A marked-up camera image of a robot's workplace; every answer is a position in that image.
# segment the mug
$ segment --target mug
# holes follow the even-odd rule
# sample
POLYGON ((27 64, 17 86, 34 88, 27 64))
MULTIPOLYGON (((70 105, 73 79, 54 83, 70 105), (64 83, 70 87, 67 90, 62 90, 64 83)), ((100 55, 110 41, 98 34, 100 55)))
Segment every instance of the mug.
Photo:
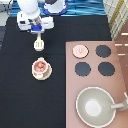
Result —
POLYGON ((50 64, 47 63, 43 57, 38 58, 38 60, 35 61, 32 65, 32 74, 38 80, 44 80, 44 79, 48 78, 51 75, 51 71, 52 71, 52 69, 51 69, 50 64), (41 71, 40 68, 38 67, 39 63, 44 64, 43 71, 41 71))

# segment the black circle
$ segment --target black circle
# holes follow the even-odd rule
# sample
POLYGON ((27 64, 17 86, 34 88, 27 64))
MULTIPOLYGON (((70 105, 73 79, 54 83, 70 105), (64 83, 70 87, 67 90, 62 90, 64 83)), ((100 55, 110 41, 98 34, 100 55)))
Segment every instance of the black circle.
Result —
POLYGON ((57 0, 45 0, 46 4, 54 4, 57 0))
POLYGON ((91 68, 86 62, 79 62, 75 65, 75 72, 79 76, 87 76, 90 71, 91 68))
POLYGON ((111 49, 106 45, 99 45, 96 48, 96 54, 100 57, 108 57, 111 54, 111 49))
POLYGON ((103 76, 112 76, 115 72, 114 66, 109 62, 100 63, 98 70, 103 76))

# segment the mug handle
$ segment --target mug handle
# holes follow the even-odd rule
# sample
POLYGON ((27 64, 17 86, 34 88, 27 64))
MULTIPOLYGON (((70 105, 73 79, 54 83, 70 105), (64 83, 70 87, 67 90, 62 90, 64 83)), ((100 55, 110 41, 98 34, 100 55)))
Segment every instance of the mug handle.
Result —
POLYGON ((38 60, 43 60, 44 61, 44 58, 43 57, 40 57, 40 58, 38 58, 38 60))

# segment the white bowl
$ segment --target white bowl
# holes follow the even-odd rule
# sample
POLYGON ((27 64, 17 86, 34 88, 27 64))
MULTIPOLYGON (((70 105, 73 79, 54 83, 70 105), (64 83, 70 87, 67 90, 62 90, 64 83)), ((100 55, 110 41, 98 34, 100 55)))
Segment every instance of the white bowl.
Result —
POLYGON ((116 109, 111 109, 114 100, 99 87, 82 90, 76 100, 76 110, 81 120, 91 127, 106 127, 114 119, 116 109))

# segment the pink board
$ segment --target pink board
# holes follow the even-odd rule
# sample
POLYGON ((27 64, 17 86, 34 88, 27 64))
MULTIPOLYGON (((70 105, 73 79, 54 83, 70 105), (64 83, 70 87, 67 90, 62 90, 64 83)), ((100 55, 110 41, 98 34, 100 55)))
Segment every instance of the pink board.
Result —
MULTIPOLYGON (((100 87, 113 97, 115 103, 125 100, 124 92, 126 87, 117 55, 114 41, 77 41, 66 42, 66 128, 90 128, 78 116, 76 111, 76 98, 80 91, 86 87, 100 87), (84 58, 77 58, 73 55, 73 48, 76 45, 84 45, 89 53, 84 58), (111 55, 106 58, 96 54, 96 47, 107 45, 111 48, 111 55), (89 75, 81 77, 75 72, 75 65, 79 62, 86 62, 91 67, 89 75), (110 62, 115 67, 112 76, 103 76, 98 71, 101 62, 110 62)), ((106 128, 128 128, 128 110, 117 111, 113 122, 106 128)))

